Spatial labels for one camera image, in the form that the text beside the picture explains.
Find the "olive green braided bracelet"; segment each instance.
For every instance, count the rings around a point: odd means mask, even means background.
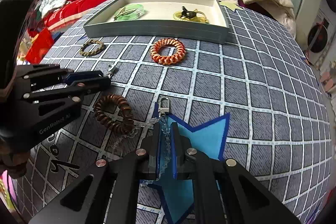
[[[94,51],[92,51],[92,52],[85,52],[84,51],[85,48],[88,47],[88,46],[90,46],[90,45],[92,45],[92,44],[99,44],[99,48],[96,49],[96,50],[94,50]],[[98,40],[94,40],[94,39],[90,39],[88,42],[85,42],[81,46],[81,48],[79,50],[79,54],[82,55],[82,56],[94,56],[94,55],[102,52],[104,50],[104,48],[105,48],[105,45],[104,45],[103,42],[98,41]]]

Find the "red bag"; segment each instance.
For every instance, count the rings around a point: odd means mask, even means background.
[[[39,64],[54,43],[51,33],[44,28],[29,49],[26,60],[31,64]]]

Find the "open shallow box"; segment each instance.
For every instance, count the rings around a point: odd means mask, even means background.
[[[127,4],[141,4],[147,11],[137,20],[115,21],[113,15]],[[174,20],[173,13],[198,9],[205,13],[209,24]],[[228,21],[217,0],[115,0],[85,25],[89,38],[117,35],[148,35],[179,37],[224,44]]]

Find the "table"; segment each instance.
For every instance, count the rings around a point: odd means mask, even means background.
[[[88,40],[84,23],[111,1],[69,28],[42,63],[104,73],[108,64],[116,64],[118,71],[108,92],[128,99],[136,123],[152,117],[154,103],[162,96],[170,98],[171,112],[191,126],[230,112],[225,157],[238,160],[302,222],[308,220],[325,197],[331,140],[316,78],[287,30],[251,10],[232,12],[223,7],[230,22],[226,43],[180,39],[187,50],[180,64],[162,66],[151,60],[150,47],[160,37],[100,37],[104,52],[80,56],[78,50]],[[173,50],[164,48],[162,55]],[[26,219],[96,159],[112,157],[116,137],[95,121],[92,112],[98,96],[86,96],[80,118],[32,149],[27,174],[15,183]],[[115,107],[108,112],[118,115]],[[146,126],[140,135],[125,140],[124,153],[139,147],[151,133]],[[57,158],[79,165],[79,170],[50,170],[54,144],[59,148]],[[193,218],[189,215],[185,223],[194,223]],[[167,222],[157,190],[140,188],[136,219],[146,224]]]

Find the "blue star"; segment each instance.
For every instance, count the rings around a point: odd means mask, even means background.
[[[154,113],[158,113],[157,110],[156,104]],[[227,113],[197,127],[192,127],[173,114],[167,115],[168,128],[172,122],[177,122],[180,135],[188,137],[193,148],[206,153],[208,157],[215,160],[224,160],[223,152],[229,120],[230,114]],[[158,190],[169,224],[181,223],[193,209],[193,183],[191,180],[181,181],[173,178],[172,161],[169,162],[160,180],[155,181],[150,187]]]

